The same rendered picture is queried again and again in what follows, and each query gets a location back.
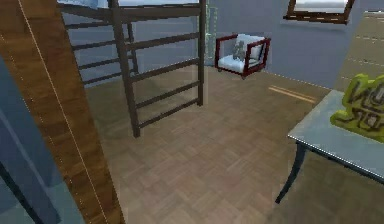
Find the yellow-green blocky object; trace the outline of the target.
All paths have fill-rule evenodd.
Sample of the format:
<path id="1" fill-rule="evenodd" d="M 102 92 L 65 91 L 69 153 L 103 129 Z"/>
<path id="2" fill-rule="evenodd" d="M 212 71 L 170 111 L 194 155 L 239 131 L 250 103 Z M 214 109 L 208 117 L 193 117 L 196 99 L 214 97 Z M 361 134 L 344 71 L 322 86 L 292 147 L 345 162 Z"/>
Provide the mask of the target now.
<path id="1" fill-rule="evenodd" d="M 384 144 L 384 75 L 357 74 L 341 103 L 344 109 L 330 117 L 332 125 Z"/>

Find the brown framed window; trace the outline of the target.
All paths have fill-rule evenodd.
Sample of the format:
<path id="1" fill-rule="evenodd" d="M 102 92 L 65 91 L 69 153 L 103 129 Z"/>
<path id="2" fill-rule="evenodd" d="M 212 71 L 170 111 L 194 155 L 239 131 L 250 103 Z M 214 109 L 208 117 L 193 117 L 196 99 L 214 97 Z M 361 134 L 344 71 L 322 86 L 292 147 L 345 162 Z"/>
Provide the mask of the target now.
<path id="1" fill-rule="evenodd" d="M 344 24 L 355 0 L 289 0 L 285 20 Z"/>

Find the brown wooden door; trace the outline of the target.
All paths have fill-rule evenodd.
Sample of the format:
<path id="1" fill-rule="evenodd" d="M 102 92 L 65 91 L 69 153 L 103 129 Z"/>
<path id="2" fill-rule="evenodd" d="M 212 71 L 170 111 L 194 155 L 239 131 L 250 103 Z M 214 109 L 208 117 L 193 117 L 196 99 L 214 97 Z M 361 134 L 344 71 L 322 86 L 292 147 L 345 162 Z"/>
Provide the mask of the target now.
<path id="1" fill-rule="evenodd" d="M 56 0 L 0 0 L 0 54 L 85 224 L 125 224 Z"/>

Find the grey patterned cushion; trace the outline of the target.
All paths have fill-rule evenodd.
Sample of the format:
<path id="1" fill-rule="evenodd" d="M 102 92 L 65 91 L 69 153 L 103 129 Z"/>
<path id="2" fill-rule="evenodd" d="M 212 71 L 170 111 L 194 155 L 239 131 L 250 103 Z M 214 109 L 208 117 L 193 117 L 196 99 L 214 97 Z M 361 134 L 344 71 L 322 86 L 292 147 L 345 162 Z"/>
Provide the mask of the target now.
<path id="1" fill-rule="evenodd" d="M 236 38 L 236 43 L 233 48 L 233 58 L 241 61 L 245 60 L 247 45 L 264 40 L 264 37 L 251 36 L 247 34 L 239 34 Z M 257 45 L 251 48 L 250 58 L 258 60 L 262 51 L 263 45 Z"/>

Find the dark brown bunk bed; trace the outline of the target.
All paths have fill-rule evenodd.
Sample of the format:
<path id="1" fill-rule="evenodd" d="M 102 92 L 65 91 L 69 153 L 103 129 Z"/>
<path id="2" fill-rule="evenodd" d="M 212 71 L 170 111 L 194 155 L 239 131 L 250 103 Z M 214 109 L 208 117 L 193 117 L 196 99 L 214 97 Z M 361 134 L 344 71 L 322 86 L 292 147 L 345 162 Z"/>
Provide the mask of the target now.
<path id="1" fill-rule="evenodd" d="M 68 31 L 104 26 L 110 26 L 113 28 L 114 37 L 111 40 L 73 45 L 71 50 L 79 51 L 109 45 L 116 47 L 118 54 L 116 58 L 79 65 L 77 68 L 79 70 L 84 70 L 112 63 L 117 63 L 120 66 L 118 75 L 123 80 L 125 97 L 134 137 L 138 138 L 140 136 L 140 130 L 150 124 L 153 124 L 193 104 L 198 106 L 203 104 L 203 86 L 205 77 L 204 51 L 206 0 L 196 0 L 195 2 L 185 2 L 178 4 L 155 5 L 122 5 L 119 3 L 119 0 L 106 0 L 105 5 L 101 5 L 99 0 L 57 0 L 57 4 L 59 9 L 64 13 L 82 16 L 88 19 L 86 23 L 67 24 L 65 29 Z M 192 16 L 197 17 L 199 22 L 199 28 L 194 33 L 167 36 L 139 42 L 134 40 L 132 30 L 132 24 L 134 22 Z M 137 61 L 136 52 L 138 50 L 192 39 L 196 39 L 198 41 L 198 56 L 195 58 L 150 70 L 144 73 L 140 73 L 136 66 L 129 65 L 130 62 Z M 135 100 L 133 91 L 134 83 L 191 65 L 198 67 L 198 79 L 196 81 L 178 87 L 174 90 L 162 93 L 156 97 L 152 97 L 140 103 Z M 198 89 L 198 96 L 196 98 L 171 110 L 162 112 L 151 119 L 145 120 L 143 122 L 139 120 L 137 114 L 138 109 L 164 100 L 194 87 Z"/>

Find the grey table with dark legs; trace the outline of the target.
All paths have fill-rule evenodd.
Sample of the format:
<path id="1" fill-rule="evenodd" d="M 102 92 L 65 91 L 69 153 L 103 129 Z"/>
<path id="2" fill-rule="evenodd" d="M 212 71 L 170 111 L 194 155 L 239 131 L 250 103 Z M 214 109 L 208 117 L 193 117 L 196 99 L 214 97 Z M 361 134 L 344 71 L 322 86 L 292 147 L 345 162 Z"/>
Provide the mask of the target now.
<path id="1" fill-rule="evenodd" d="M 343 93 L 330 91 L 289 133 L 296 143 L 290 174 L 275 199 L 279 204 L 311 151 L 384 185 L 384 144 L 336 127 L 331 115 L 342 108 Z"/>

